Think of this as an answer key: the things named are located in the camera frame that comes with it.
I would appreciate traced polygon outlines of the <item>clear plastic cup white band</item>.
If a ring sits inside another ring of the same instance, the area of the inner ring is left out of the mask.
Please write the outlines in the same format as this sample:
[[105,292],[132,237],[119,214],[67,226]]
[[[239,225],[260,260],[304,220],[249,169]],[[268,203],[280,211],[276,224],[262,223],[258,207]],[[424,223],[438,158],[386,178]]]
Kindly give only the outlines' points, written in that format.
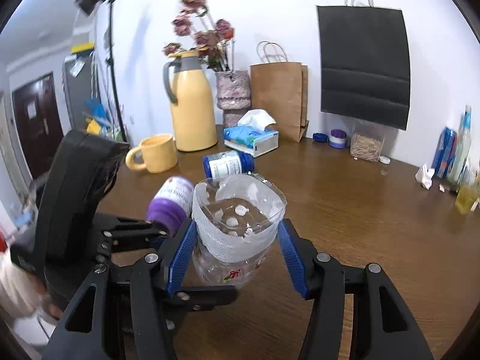
[[209,178],[193,191],[193,265],[210,285],[243,287],[264,264],[287,210],[273,183],[254,173]]

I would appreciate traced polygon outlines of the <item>purple supplement bottle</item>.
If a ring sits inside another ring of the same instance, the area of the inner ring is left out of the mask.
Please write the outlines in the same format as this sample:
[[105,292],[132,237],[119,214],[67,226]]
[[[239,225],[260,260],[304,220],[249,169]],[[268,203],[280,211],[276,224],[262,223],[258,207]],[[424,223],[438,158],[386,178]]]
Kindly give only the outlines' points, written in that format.
[[191,216],[194,185],[185,177],[169,177],[151,199],[145,219],[174,236]]

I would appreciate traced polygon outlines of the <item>yellow mug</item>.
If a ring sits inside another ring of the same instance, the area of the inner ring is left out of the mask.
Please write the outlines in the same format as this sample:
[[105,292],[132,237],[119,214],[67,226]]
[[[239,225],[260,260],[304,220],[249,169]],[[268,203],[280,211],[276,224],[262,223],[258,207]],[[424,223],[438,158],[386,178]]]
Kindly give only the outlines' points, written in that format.
[[175,142],[169,133],[142,140],[125,157],[126,167],[135,172],[162,173],[174,168],[177,162]]

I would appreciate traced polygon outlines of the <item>blue supplement bottle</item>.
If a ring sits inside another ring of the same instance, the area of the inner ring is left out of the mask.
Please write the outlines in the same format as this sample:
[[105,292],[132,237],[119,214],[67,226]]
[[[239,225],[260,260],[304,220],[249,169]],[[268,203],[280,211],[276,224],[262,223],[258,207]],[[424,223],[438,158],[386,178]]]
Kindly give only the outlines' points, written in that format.
[[211,179],[255,171],[254,158],[236,150],[205,156],[202,165],[205,177]]

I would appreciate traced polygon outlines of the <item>dark brown door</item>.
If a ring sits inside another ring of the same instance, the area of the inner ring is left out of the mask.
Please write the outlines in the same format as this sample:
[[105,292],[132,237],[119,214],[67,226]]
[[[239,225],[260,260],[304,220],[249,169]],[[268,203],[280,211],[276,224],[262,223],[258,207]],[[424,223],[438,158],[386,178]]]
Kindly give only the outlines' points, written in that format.
[[53,73],[16,89],[12,102],[21,148],[35,180],[49,171],[64,137]]

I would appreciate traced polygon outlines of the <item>crumpled white tissue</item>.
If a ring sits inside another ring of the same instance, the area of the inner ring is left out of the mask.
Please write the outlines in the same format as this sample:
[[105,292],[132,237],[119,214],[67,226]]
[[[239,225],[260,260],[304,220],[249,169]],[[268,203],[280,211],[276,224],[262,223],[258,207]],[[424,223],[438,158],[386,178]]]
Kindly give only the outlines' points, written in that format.
[[433,177],[435,175],[435,169],[429,167],[426,163],[420,166],[415,174],[415,180],[424,189],[429,190],[433,184]]

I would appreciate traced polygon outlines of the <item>glass of yellow drink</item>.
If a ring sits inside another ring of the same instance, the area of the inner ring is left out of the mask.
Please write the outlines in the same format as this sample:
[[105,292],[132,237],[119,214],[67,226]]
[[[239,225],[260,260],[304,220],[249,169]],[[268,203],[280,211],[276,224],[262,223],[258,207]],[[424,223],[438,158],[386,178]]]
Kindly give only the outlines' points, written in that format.
[[462,214],[467,215],[479,197],[479,176],[475,171],[467,171],[456,196],[455,207]]

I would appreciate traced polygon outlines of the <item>yellow thermos jug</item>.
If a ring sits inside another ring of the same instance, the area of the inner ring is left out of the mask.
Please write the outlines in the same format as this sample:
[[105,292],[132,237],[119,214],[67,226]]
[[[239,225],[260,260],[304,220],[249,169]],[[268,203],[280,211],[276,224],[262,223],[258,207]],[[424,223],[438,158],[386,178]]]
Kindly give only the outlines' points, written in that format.
[[195,50],[168,55],[163,84],[170,102],[176,148],[206,150],[217,143],[212,89]]

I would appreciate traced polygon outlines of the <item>blue drink can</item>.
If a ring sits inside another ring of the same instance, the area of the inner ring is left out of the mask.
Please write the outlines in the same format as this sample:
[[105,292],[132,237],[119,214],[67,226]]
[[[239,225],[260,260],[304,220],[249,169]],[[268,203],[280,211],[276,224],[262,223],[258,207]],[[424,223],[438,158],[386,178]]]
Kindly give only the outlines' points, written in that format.
[[445,178],[448,173],[455,152],[456,138],[457,132],[450,127],[445,127],[440,134],[432,163],[434,174],[440,179]]

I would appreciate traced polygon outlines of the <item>clear container with grains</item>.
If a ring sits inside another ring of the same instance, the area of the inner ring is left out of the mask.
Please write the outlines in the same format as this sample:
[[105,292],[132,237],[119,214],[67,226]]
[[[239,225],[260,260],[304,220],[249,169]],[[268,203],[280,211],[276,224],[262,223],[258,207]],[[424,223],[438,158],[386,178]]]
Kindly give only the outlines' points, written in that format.
[[354,158],[376,163],[382,153],[384,141],[382,125],[357,119],[353,124],[350,154]]

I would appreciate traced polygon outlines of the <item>pink knitted vase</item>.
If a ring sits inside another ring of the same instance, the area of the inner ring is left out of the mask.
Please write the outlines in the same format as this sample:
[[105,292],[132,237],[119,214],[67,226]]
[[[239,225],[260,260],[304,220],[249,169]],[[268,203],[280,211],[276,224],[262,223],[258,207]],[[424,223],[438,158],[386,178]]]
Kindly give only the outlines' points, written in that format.
[[247,71],[216,73],[217,106],[223,111],[225,128],[236,126],[251,108],[251,85]]

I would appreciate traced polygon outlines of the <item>purple white small jar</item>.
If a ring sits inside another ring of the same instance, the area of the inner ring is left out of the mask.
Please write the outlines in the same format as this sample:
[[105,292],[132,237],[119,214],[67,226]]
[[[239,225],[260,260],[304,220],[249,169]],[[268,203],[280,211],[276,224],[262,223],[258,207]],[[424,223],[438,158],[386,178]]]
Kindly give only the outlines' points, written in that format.
[[341,129],[332,129],[329,133],[328,144],[335,149],[345,149],[347,146],[347,133]]

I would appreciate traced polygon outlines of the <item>clear glass bottle blue cap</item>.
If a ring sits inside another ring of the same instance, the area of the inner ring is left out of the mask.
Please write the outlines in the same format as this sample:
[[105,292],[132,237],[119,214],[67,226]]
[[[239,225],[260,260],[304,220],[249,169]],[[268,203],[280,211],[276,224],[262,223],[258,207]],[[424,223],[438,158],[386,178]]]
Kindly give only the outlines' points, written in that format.
[[448,173],[448,182],[451,185],[458,185],[460,183],[461,175],[464,170],[466,160],[468,158],[471,146],[471,106],[465,106],[465,113],[462,118],[461,129],[458,134],[456,142],[456,152],[454,161]]

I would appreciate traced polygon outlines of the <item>brown paper bag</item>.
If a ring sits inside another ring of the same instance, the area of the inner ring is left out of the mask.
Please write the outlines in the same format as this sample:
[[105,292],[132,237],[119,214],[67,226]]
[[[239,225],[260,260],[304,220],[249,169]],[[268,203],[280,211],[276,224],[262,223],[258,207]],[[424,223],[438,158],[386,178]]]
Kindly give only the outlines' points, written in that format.
[[276,120],[281,138],[299,142],[308,128],[308,67],[291,62],[278,43],[260,41],[250,67],[251,103]]

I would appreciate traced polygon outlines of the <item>black paper bag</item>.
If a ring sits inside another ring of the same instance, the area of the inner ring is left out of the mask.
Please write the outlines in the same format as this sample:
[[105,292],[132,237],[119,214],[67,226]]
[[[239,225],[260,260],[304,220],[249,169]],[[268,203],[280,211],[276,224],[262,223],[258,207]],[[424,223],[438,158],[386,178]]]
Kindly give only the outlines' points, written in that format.
[[325,113],[405,130],[411,69],[401,10],[319,6],[321,104]]

